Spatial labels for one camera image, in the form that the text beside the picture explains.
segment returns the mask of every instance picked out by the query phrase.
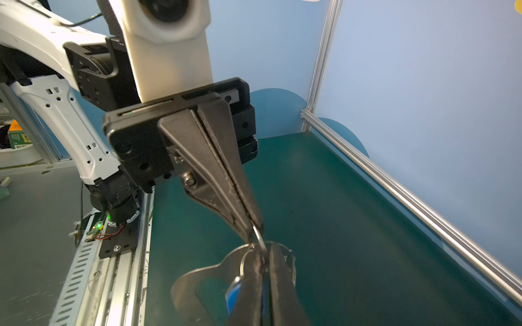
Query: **aluminum rail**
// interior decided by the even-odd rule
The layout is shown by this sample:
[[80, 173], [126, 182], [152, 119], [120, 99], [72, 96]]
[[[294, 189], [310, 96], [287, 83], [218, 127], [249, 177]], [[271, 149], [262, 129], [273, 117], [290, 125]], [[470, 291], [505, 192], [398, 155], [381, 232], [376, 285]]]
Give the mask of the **aluminum rail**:
[[[330, 56], [331, 45], [334, 41], [335, 27], [341, 12], [342, 0], [330, 0], [328, 12], [326, 14], [325, 26], [323, 28], [323, 36], [319, 45], [319, 52], [317, 53], [317, 60], [315, 62], [314, 75], [312, 77], [312, 85], [308, 94], [308, 101], [306, 109], [315, 113], [315, 107], [319, 100], [321, 93], [321, 86], [323, 85], [326, 65], [328, 64], [328, 57]], [[301, 131], [310, 131], [310, 125], [303, 121]]]
[[515, 274], [502, 266], [456, 227], [452, 226], [425, 202], [390, 177], [358, 149], [319, 120], [314, 114], [307, 110], [302, 110], [301, 117], [358, 167], [377, 181], [399, 202], [406, 206], [406, 208], [415, 214], [422, 222], [436, 232], [444, 241], [457, 250], [509, 297], [522, 306], [522, 282]]

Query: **dark green surface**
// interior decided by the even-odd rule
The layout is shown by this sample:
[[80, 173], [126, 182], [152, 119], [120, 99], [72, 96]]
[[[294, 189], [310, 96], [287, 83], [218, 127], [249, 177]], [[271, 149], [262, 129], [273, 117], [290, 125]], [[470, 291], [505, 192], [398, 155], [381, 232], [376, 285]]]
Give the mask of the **dark green surface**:
[[[297, 291], [315, 325], [521, 324], [311, 133], [260, 140], [244, 167], [265, 239], [295, 252]], [[145, 325], [183, 325], [174, 281], [241, 240], [177, 182], [158, 186], [154, 205]]]

